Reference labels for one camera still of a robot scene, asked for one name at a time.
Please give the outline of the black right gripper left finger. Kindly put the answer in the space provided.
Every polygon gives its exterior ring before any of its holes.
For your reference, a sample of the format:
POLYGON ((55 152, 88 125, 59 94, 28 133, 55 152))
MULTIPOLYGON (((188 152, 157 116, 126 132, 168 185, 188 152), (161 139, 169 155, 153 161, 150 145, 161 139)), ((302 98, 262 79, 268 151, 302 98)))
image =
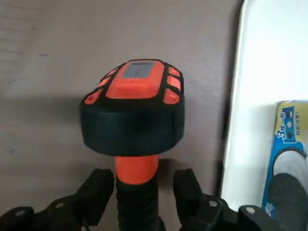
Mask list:
POLYGON ((74 193, 52 201, 44 210, 15 207, 1 215, 2 231, 80 231, 97 226, 114 190, 109 169, 95 169, 74 193))

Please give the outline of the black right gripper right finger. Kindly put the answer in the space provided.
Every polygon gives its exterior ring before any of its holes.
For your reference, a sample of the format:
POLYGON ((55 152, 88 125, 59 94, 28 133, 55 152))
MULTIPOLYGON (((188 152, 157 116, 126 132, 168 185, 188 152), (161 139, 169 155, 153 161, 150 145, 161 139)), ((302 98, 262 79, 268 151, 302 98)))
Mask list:
POLYGON ((284 228, 255 205, 238 211, 225 200, 203 193, 191 168, 177 170, 173 192, 181 231, 283 231, 284 228))

